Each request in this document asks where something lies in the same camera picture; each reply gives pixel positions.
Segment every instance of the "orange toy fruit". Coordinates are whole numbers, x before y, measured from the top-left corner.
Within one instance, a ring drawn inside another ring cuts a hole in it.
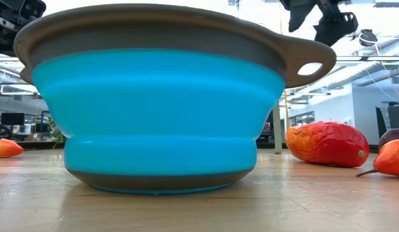
[[[298,159],[313,164],[359,167],[368,158],[365,137],[340,122],[313,122],[287,130],[286,144]]]
[[[374,169],[360,173],[357,177],[376,172],[399,177],[399,139],[392,140],[382,146],[374,160],[373,167]]]
[[[0,158],[9,158],[15,155],[20,155],[23,151],[23,148],[14,141],[0,139]]]

